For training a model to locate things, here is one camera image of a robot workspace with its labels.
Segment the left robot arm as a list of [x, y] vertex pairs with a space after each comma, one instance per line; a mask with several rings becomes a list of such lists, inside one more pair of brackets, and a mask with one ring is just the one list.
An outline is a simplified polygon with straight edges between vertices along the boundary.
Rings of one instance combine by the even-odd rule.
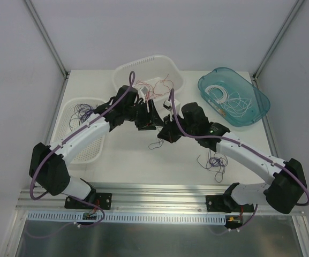
[[163, 126], [163, 120], [153, 100], [145, 100], [131, 86], [122, 86], [116, 96], [98, 105], [89, 117], [64, 138], [50, 145], [38, 143], [32, 152], [29, 175], [30, 196], [35, 196], [34, 186], [39, 184], [46, 193], [65, 194], [83, 208], [96, 204], [96, 190], [83, 179], [72, 177], [67, 166], [93, 141], [105, 136], [125, 121], [133, 122], [141, 130], [155, 130]]

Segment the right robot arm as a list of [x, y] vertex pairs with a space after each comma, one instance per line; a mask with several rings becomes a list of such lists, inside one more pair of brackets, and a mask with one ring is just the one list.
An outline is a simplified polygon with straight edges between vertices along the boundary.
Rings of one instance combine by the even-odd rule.
[[181, 114], [177, 106], [166, 100], [164, 117], [158, 138], [174, 143], [181, 137], [194, 139], [200, 146], [229, 157], [262, 179], [258, 184], [232, 183], [212, 202], [213, 208], [230, 213], [244, 205], [269, 205], [282, 214], [300, 206], [300, 198], [309, 192], [301, 163], [294, 158], [285, 161], [266, 155], [246, 145], [240, 137], [220, 123], [210, 122], [197, 103], [184, 105]]

